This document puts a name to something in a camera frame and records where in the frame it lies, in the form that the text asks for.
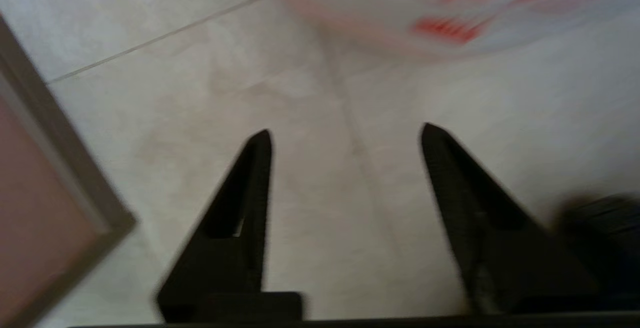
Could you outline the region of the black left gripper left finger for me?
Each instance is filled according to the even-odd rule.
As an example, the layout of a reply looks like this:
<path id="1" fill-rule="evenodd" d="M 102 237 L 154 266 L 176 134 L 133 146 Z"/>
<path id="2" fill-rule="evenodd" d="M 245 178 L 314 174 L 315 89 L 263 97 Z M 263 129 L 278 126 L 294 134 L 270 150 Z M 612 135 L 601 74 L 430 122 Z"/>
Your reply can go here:
<path id="1" fill-rule="evenodd" d="M 158 290 L 166 323 L 302 321 L 295 291 L 264 292 L 273 146 L 250 136 Z"/>

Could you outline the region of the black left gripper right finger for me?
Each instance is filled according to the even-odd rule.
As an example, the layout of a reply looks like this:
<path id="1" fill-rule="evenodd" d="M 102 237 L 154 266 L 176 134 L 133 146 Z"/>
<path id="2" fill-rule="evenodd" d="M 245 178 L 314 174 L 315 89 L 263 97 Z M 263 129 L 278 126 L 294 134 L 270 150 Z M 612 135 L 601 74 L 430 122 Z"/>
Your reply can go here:
<path id="1" fill-rule="evenodd" d="M 471 305 L 483 314 L 592 310 L 600 287 L 445 129 L 420 134 L 450 249 Z"/>

